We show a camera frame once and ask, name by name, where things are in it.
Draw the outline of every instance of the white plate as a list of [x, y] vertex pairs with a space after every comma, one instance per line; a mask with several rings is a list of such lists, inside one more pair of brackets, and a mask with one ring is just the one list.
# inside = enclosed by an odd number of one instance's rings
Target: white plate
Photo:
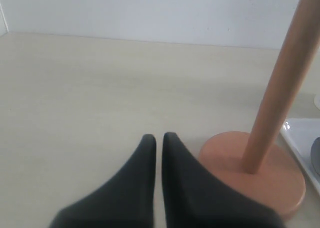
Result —
[[280, 133], [320, 194], [320, 176], [310, 158], [311, 146], [320, 137], [320, 119], [287, 119]]

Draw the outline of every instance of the countertop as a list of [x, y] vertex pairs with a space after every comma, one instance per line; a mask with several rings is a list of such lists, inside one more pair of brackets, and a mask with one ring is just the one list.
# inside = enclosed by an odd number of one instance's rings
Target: countertop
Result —
[[[224, 131], [250, 132], [279, 50], [9, 33], [0, 38], [0, 227], [43, 228], [94, 191], [145, 133], [158, 143], [155, 223], [165, 227], [163, 134], [193, 155]], [[320, 118], [317, 55], [288, 114]], [[279, 136], [277, 143], [287, 148]], [[320, 223], [306, 178], [289, 228]]]

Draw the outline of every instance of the round base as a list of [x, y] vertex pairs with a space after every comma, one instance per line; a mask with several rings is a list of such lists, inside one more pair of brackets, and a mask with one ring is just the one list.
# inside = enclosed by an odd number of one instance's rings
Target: round base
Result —
[[304, 176], [291, 156], [277, 145], [270, 148], [257, 174], [245, 173], [242, 155], [249, 135], [227, 132], [210, 138], [200, 151], [199, 162], [231, 188], [271, 207], [288, 220], [304, 199]]

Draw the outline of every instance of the gray object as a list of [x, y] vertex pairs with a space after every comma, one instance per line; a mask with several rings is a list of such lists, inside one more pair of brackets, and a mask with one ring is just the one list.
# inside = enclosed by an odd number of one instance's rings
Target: gray object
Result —
[[320, 175], [320, 137], [313, 142], [310, 155], [314, 170]]

